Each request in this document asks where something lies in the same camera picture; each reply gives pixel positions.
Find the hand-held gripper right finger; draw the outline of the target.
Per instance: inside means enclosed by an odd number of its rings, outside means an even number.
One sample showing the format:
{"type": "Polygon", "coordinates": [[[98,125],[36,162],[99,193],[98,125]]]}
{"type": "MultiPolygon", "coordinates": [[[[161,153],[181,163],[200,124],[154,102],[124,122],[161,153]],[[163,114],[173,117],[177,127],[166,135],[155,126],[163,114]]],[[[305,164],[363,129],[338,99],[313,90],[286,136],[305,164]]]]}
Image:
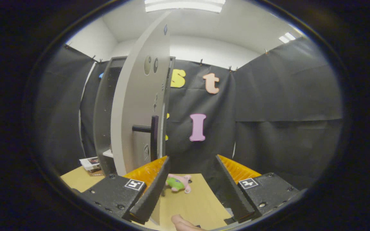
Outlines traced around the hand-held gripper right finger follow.
{"type": "Polygon", "coordinates": [[[228,222],[257,219],[286,205],[300,194],[298,189],[276,173],[262,175],[221,155],[216,156],[215,167],[225,204],[232,211],[228,222]]]}

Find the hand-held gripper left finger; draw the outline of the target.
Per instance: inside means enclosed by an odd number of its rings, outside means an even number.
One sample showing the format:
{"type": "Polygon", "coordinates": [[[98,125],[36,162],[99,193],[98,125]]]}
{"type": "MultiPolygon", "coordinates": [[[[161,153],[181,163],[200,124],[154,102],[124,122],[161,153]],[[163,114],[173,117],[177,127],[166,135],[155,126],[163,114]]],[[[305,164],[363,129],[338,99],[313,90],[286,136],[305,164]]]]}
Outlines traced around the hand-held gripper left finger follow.
{"type": "Polygon", "coordinates": [[[111,173],[81,196],[99,211],[114,219],[144,225],[160,200],[171,167],[164,156],[125,176],[111,173]]]}

